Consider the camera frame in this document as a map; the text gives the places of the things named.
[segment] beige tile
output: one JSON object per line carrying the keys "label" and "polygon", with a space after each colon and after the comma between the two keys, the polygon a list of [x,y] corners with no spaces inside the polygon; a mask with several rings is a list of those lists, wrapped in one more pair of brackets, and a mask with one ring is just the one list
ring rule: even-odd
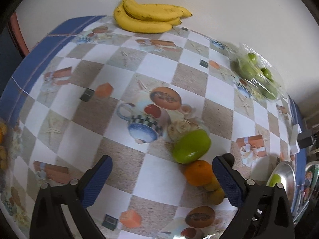
{"label": "beige tile", "polygon": [[49,110],[41,125],[38,139],[53,152],[57,153],[68,123],[68,119],[52,110]]}
{"label": "beige tile", "polygon": [[253,100],[243,96],[237,89],[235,89],[234,95],[234,110],[251,120],[255,120]]}
{"label": "beige tile", "polygon": [[82,59],[96,44],[79,44],[66,57]]}
{"label": "beige tile", "polygon": [[75,68],[69,82],[88,88],[103,68],[103,64],[82,60]]}
{"label": "beige tile", "polygon": [[128,209],[134,209],[142,217],[142,223],[140,227],[127,228],[123,226],[122,229],[152,237],[173,220],[177,207],[132,195]]}
{"label": "beige tile", "polygon": [[232,168],[237,170],[245,179],[248,179],[251,174],[251,167],[242,164],[240,148],[236,142],[232,141],[230,153],[235,157],[235,163]]}
{"label": "beige tile", "polygon": [[163,138],[159,138],[158,140],[150,143],[147,153],[152,156],[157,156],[159,158],[175,162],[172,156],[173,147],[173,143],[167,143],[163,140]]}
{"label": "beige tile", "polygon": [[147,52],[121,47],[106,62],[107,65],[136,71]]}
{"label": "beige tile", "polygon": [[25,161],[27,165],[29,165],[29,161],[31,158],[32,150],[34,148],[36,137],[26,128],[24,127],[21,135],[22,140],[22,154],[21,157]]}
{"label": "beige tile", "polygon": [[92,167],[103,155],[108,155],[113,160],[113,170],[105,183],[127,193],[132,193],[145,154],[103,137]]}
{"label": "beige tile", "polygon": [[207,78],[208,75],[206,73],[179,63],[172,84],[204,97]]}
{"label": "beige tile", "polygon": [[130,102],[134,96],[136,96],[142,88],[139,84],[139,81],[146,87],[148,91],[152,91],[157,87],[169,87],[169,84],[155,78],[135,73],[128,84],[124,94],[122,95],[121,100],[125,102]]}
{"label": "beige tile", "polygon": [[70,177],[72,179],[81,179],[84,174],[84,172],[81,172],[79,169],[69,164],[59,156],[56,157],[55,165],[67,167],[69,169]]}
{"label": "beige tile", "polygon": [[280,139],[280,159],[282,161],[290,161],[290,153],[288,154],[288,144]]}
{"label": "beige tile", "polygon": [[229,140],[232,138],[232,110],[205,99],[202,120],[211,133]]}
{"label": "beige tile", "polygon": [[235,74],[226,67],[219,67],[219,69],[216,69],[215,67],[208,65],[209,74],[233,86]]}
{"label": "beige tile", "polygon": [[55,71],[56,67],[59,65],[62,59],[63,57],[54,57],[48,64],[47,68],[44,70],[43,74],[46,74],[47,72]]}
{"label": "beige tile", "polygon": [[13,176],[13,187],[18,191],[18,195],[20,198],[21,206],[26,207],[26,191],[22,188],[17,179]]}
{"label": "beige tile", "polygon": [[192,40],[187,40],[184,49],[208,58],[209,48]]}
{"label": "beige tile", "polygon": [[272,115],[272,113],[268,112],[268,121],[269,121],[269,131],[279,137],[280,133],[279,133],[278,118]]}
{"label": "beige tile", "polygon": [[118,103],[112,97],[98,98],[93,96],[88,102],[81,101],[72,121],[103,135]]}
{"label": "beige tile", "polygon": [[27,194],[36,201],[40,186],[43,182],[37,181],[35,174],[31,169],[28,169]]}
{"label": "beige tile", "polygon": [[255,135],[262,135],[265,143],[265,148],[267,154],[270,152],[270,133],[269,130],[265,129],[261,125],[255,123],[256,133]]}
{"label": "beige tile", "polygon": [[174,61],[177,61],[180,59],[181,57],[181,53],[182,53],[183,49],[181,47],[176,47],[176,51],[172,51],[172,50],[163,50],[161,52],[157,52],[157,51],[151,51],[151,54],[154,55],[158,55],[158,56],[162,56]]}
{"label": "beige tile", "polygon": [[27,96],[26,101],[24,102],[20,111],[20,120],[23,124],[26,122],[27,116],[31,110],[33,103],[34,99],[31,96]]}

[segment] blue gripper pad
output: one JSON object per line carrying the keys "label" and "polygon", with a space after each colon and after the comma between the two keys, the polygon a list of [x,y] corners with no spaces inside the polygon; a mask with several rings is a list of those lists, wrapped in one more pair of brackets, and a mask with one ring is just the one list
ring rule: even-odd
{"label": "blue gripper pad", "polygon": [[230,204],[234,207],[241,208],[245,201],[246,192],[244,178],[239,174],[239,172],[232,170],[221,156],[214,158],[212,167],[213,172],[224,190]]}
{"label": "blue gripper pad", "polygon": [[104,155],[99,162],[92,169],[87,170],[80,179],[82,187],[79,184],[79,198],[84,208],[94,204],[105,184],[105,181],[111,174],[112,167],[112,158]]}

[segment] orange cube print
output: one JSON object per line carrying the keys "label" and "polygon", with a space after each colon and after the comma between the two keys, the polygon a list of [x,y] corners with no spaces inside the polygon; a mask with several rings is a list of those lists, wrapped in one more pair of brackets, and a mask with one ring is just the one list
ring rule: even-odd
{"label": "orange cube print", "polygon": [[99,85],[95,90],[95,95],[100,98],[107,98],[113,92],[113,87],[107,82]]}
{"label": "orange cube print", "polygon": [[139,227],[142,217],[135,210],[130,209],[121,213],[120,222],[128,228]]}

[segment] white tile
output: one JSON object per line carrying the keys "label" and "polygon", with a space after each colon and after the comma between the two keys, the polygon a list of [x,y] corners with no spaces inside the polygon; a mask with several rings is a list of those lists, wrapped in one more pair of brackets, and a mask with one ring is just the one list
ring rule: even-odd
{"label": "white tile", "polygon": [[35,201],[26,193],[26,212],[29,218],[32,218]]}
{"label": "white tile", "polygon": [[163,35],[159,38],[160,40],[173,41],[174,44],[178,47],[184,47],[187,39],[181,36],[177,36],[171,33],[163,33]]}
{"label": "white tile", "polygon": [[92,166],[101,139],[101,135],[69,122],[57,154],[69,164],[86,172]]}
{"label": "white tile", "polygon": [[38,101],[35,101],[32,105],[29,115],[27,116],[25,126],[36,137],[38,136],[40,127],[45,117],[47,116],[48,111],[49,111],[49,108],[44,106]]}
{"label": "white tile", "polygon": [[37,99],[42,87],[44,81],[44,75],[40,75],[40,77],[36,80],[36,82],[34,83],[29,95],[33,98],[33,99]]}
{"label": "white tile", "polygon": [[178,206],[185,184],[178,163],[146,154],[133,195]]}
{"label": "white tile", "polygon": [[65,57],[58,64],[58,66],[56,67],[56,70],[72,67],[71,71],[73,72],[80,62],[81,62],[81,59]]}
{"label": "white tile", "polygon": [[133,233],[121,230],[117,239],[151,239],[151,237],[147,237],[144,235],[137,235],[137,234],[133,234]]}
{"label": "white tile", "polygon": [[57,57],[66,57],[73,48],[75,48],[77,45],[76,43],[69,42],[66,44],[55,56]]}
{"label": "white tile", "polygon": [[269,159],[269,154],[264,157],[257,158],[252,165],[252,171],[249,178],[257,181],[267,181],[270,175],[268,173]]}
{"label": "white tile", "polygon": [[193,113],[193,117],[202,117],[205,98],[197,95],[195,93],[192,93],[190,91],[184,90],[182,88],[179,88],[175,85],[170,85],[170,88],[172,88],[174,91],[176,91],[181,96],[182,104],[187,104],[191,106],[192,108],[195,108],[196,111]]}
{"label": "white tile", "polygon": [[115,111],[104,133],[104,136],[122,145],[146,153],[149,144],[144,143],[140,145],[136,143],[135,139],[131,137],[130,133],[128,132],[127,124],[128,122],[126,120],[121,119]]}
{"label": "white tile", "polygon": [[278,121],[279,123],[279,134],[280,138],[288,143],[288,132],[287,132],[287,127],[282,121]]}
{"label": "white tile", "polygon": [[118,48],[107,44],[97,44],[83,57],[83,60],[105,64]]}
{"label": "white tile", "polygon": [[212,75],[208,75],[205,98],[234,109],[234,87]]}
{"label": "white tile", "polygon": [[71,83],[61,85],[51,105],[51,109],[66,119],[71,120],[81,102],[80,97],[84,91],[85,88]]}
{"label": "white tile", "polygon": [[202,44],[206,47],[209,47],[210,40],[205,38],[203,35],[200,35],[200,34],[197,34],[197,33],[190,31],[187,39],[195,41],[195,42]]}
{"label": "white tile", "polygon": [[280,138],[273,134],[272,132],[270,133],[270,153],[280,155]]}
{"label": "white tile", "polygon": [[18,156],[14,161],[13,175],[24,190],[27,190],[28,165]]}
{"label": "white tile", "polygon": [[176,217],[184,217],[185,218],[187,216],[187,214],[189,212],[191,212],[192,210],[193,210],[192,208],[188,208],[188,207],[178,207],[176,212],[175,212],[174,218],[176,218]]}
{"label": "white tile", "polygon": [[213,159],[216,156],[221,156],[225,153],[230,152],[230,146],[232,141],[220,136],[217,136],[215,134],[210,134],[210,139],[212,141],[212,145],[208,152],[204,154],[200,160],[205,160],[206,162],[212,164]]}
{"label": "white tile", "polygon": [[232,125],[232,141],[237,138],[255,135],[255,122],[238,112],[234,112]]}
{"label": "white tile", "polygon": [[94,22],[94,23],[91,23],[90,25],[86,26],[83,31],[88,31],[88,30],[92,30],[94,28],[97,28],[97,27],[100,27],[102,26],[104,23],[99,23],[99,22]]}
{"label": "white tile", "polygon": [[268,111],[258,102],[254,102],[255,122],[269,130]]}
{"label": "white tile", "polygon": [[213,60],[217,64],[230,69],[229,58],[211,48],[209,49],[209,60]]}
{"label": "white tile", "polygon": [[200,60],[204,60],[205,62],[208,62],[207,58],[205,58],[201,55],[198,55],[197,53],[192,52],[190,50],[183,49],[183,52],[181,54],[181,58],[180,58],[179,62],[184,64],[184,65],[193,67],[197,70],[208,73],[208,68],[201,66]]}
{"label": "white tile", "polygon": [[106,214],[120,219],[121,213],[127,211],[130,198],[131,194],[105,184],[94,205],[87,210],[99,221],[103,221]]}
{"label": "white tile", "polygon": [[275,102],[270,102],[267,100],[267,110],[272,113],[276,118],[278,118],[278,109]]}
{"label": "white tile", "polygon": [[117,28],[112,33],[114,33],[114,34],[122,34],[122,35],[126,35],[126,36],[133,36],[134,34],[136,34],[135,32],[129,32],[129,31],[123,30],[121,28]]}
{"label": "white tile", "polygon": [[130,83],[133,74],[134,72],[127,69],[105,65],[94,79],[90,89],[96,90],[99,85],[108,82],[114,89],[111,97],[119,100]]}
{"label": "white tile", "polygon": [[33,162],[38,161],[46,164],[55,164],[56,153],[49,149],[39,139],[35,141],[35,145],[30,157],[29,168],[35,172]]}
{"label": "white tile", "polygon": [[170,83],[178,62],[158,55],[147,54],[136,72]]}

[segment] orange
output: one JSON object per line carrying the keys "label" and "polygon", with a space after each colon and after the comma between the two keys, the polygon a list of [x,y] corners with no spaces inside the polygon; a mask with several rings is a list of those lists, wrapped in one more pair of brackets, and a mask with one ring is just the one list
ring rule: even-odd
{"label": "orange", "polygon": [[204,186],[213,179],[212,165],[206,161],[197,160],[186,167],[184,176],[189,184],[196,187]]}

